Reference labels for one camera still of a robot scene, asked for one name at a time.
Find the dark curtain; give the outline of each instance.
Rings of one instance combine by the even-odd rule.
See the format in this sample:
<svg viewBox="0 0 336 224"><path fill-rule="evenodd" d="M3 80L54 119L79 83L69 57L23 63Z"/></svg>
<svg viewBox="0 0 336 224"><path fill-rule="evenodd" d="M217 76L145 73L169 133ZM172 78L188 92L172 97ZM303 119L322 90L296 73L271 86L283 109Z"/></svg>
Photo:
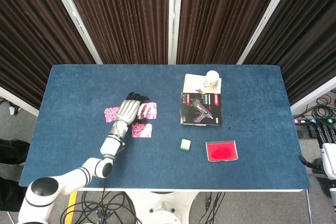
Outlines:
<svg viewBox="0 0 336 224"><path fill-rule="evenodd" d="M336 76L336 0L281 0L245 64L281 66L289 101Z"/></svg>
<svg viewBox="0 0 336 224"><path fill-rule="evenodd" d="M104 63L167 63L169 0L73 0Z"/></svg>
<svg viewBox="0 0 336 224"><path fill-rule="evenodd" d="M39 108L58 63L94 63L61 0L0 0L0 86Z"/></svg>
<svg viewBox="0 0 336 224"><path fill-rule="evenodd" d="M177 60L235 64L270 0L182 0Z"/></svg>

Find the small green block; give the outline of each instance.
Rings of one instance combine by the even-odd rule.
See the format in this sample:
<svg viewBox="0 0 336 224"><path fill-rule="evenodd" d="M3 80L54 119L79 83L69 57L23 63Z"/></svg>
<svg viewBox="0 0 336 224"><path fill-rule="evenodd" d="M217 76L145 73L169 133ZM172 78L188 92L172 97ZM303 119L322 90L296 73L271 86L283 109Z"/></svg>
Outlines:
<svg viewBox="0 0 336 224"><path fill-rule="evenodd" d="M190 140L182 139L182 142L181 142L181 149L182 149L182 150L185 150L185 151L189 151L189 149L190 149L190 144L191 144L191 141L190 141Z"/></svg>

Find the black box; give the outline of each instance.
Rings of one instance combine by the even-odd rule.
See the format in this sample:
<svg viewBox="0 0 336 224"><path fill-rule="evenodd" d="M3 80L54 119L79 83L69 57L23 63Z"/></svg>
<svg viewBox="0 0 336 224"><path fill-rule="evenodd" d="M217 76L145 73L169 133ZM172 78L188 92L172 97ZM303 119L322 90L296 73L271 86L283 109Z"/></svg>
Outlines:
<svg viewBox="0 0 336 224"><path fill-rule="evenodd" d="M181 124L221 125L221 95L182 93Z"/></svg>

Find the robotic hand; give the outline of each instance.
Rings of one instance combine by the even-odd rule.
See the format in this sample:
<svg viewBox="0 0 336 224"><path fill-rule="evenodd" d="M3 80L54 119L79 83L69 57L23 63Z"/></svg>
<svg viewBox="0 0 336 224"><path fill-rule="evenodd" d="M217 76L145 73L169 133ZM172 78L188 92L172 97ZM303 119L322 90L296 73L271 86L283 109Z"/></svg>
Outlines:
<svg viewBox="0 0 336 224"><path fill-rule="evenodd" d="M336 214L336 130L318 120L311 120L311 125L316 131L321 158L313 163L303 156L299 156L299 159L308 168L312 168L312 175L317 177L320 183L328 187Z"/></svg>
<svg viewBox="0 0 336 224"><path fill-rule="evenodd" d="M67 195L86 186L93 176L106 178L112 171L112 165L128 126L133 123L141 103L148 100L134 92L129 93L120 106L117 120L107 135L100 152L104 159L89 158L81 167L61 176L39 178L27 189L22 203L18 224L48 224L50 212L58 195Z"/></svg>

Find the gray floor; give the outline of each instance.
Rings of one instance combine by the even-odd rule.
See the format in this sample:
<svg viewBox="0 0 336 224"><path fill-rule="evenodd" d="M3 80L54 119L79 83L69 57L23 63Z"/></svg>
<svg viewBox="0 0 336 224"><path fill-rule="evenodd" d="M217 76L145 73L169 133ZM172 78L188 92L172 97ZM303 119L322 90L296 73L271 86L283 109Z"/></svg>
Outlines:
<svg viewBox="0 0 336 224"><path fill-rule="evenodd" d="M16 116L10 116L8 104L0 104L0 138L18 138L31 141L36 117L21 110ZM305 158L313 161L320 157L319 147L315 140L300 140ZM0 176L8 179L19 179L21 166L0 164ZM336 217L330 198L326 197L315 178L310 179L311 202L314 222L317 224L335 224ZM92 193L92 198L99 199L101 193ZM207 194L200 193L194 200L190 211L190 224L197 224L204 213ZM50 216L50 224L59 223L59 217L68 205L69 196L61 196L55 202ZM17 213L10 213L17 222ZM132 223L125 213L126 223ZM8 224L10 220L6 212L0 211L0 224ZM299 193L227 193L217 213L215 223L308 223L308 211L304 192Z"/></svg>

